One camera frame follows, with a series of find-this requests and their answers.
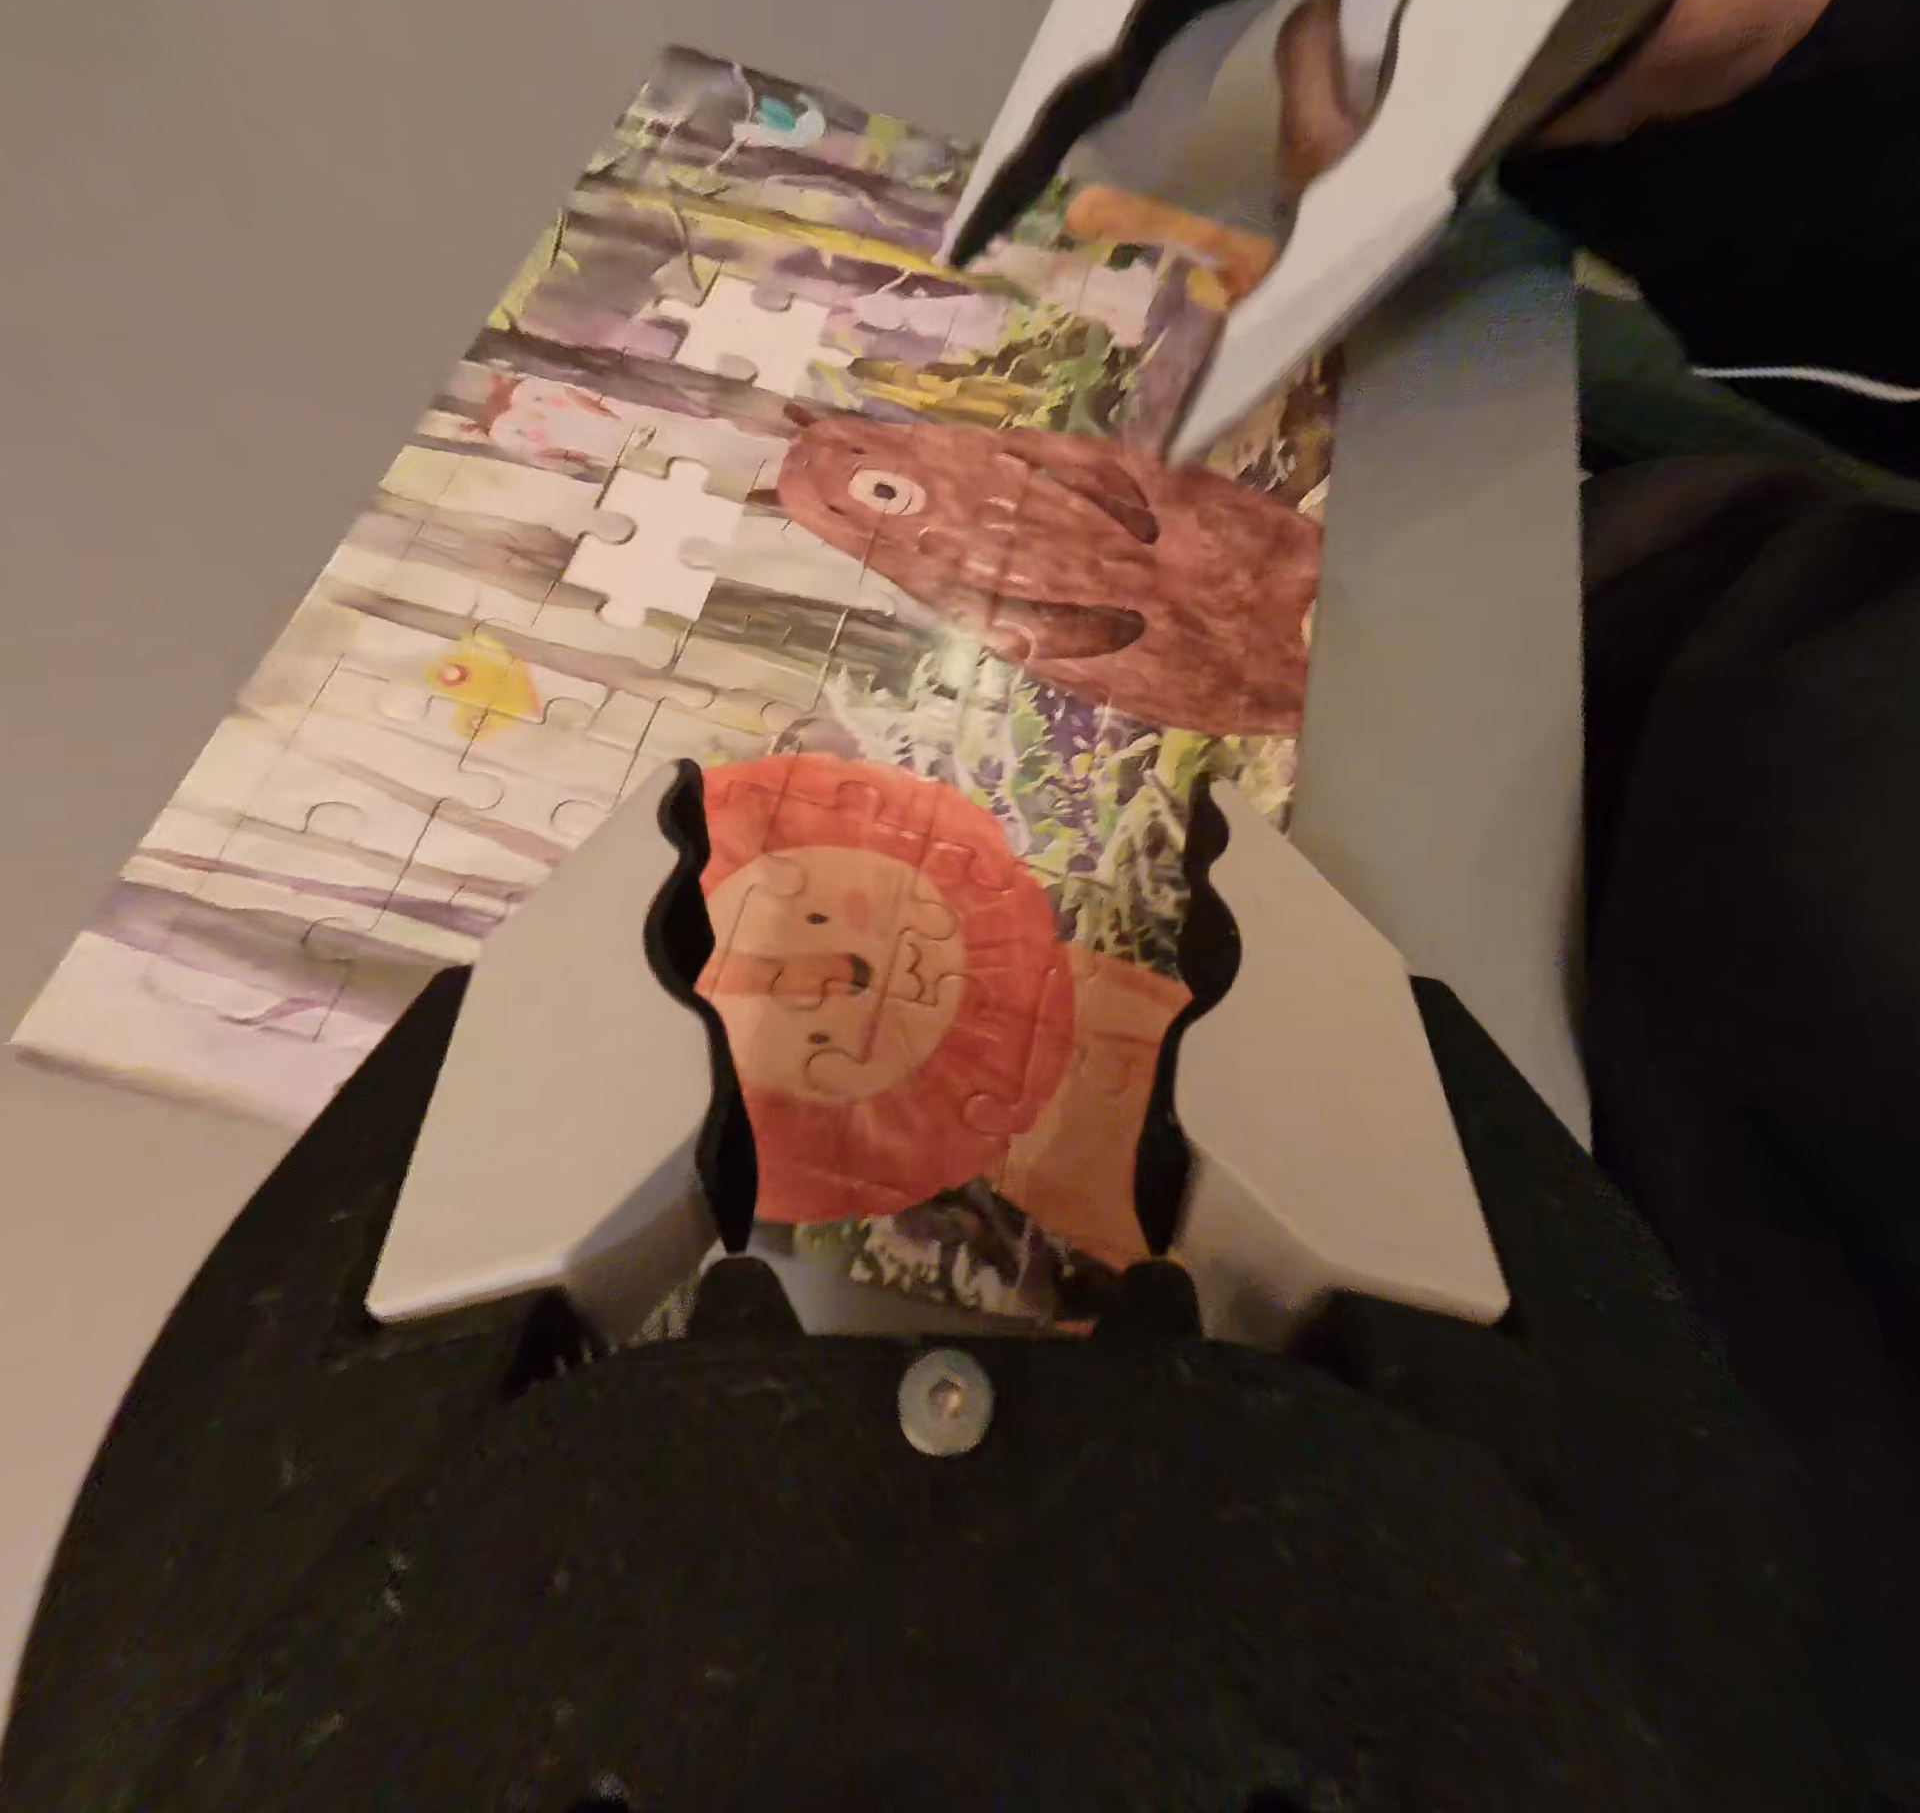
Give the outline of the person in black jacket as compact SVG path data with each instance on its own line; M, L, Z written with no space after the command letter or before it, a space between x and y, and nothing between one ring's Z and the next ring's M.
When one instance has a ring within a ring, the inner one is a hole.
M1716 114L1500 187L1700 372L1915 480L1915 0L1829 0ZM1850 1809L1915 1809L1915 509L1618 471L1588 588L1602 1166L1763 1432Z

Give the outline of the person's right hand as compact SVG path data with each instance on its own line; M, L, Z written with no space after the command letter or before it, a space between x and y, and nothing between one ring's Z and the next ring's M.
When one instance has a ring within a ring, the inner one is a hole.
M1706 117L1758 88L1833 0L1671 0L1625 66L1533 138L1537 148L1610 146Z

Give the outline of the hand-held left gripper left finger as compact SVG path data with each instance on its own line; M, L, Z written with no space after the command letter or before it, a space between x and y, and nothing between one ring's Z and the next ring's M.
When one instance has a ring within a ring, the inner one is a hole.
M758 1169L719 1011L702 771L673 760L485 940L371 1272L382 1322L559 1291L645 1324L749 1245Z

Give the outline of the forest animal jigsaw puzzle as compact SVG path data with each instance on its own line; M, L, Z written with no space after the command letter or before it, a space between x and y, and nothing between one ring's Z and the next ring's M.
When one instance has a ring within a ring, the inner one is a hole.
M1270 245L662 54L15 1030L305 1124L660 770L809 1266L1082 1329L1144 1255L1194 789L1282 822L1336 386L1160 444Z

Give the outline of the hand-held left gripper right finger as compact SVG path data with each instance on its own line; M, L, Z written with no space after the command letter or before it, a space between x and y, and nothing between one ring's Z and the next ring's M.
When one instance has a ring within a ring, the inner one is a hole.
M1507 1280L1397 949L1235 783L1204 778L1134 1208L1217 1342L1332 1297L1498 1322Z

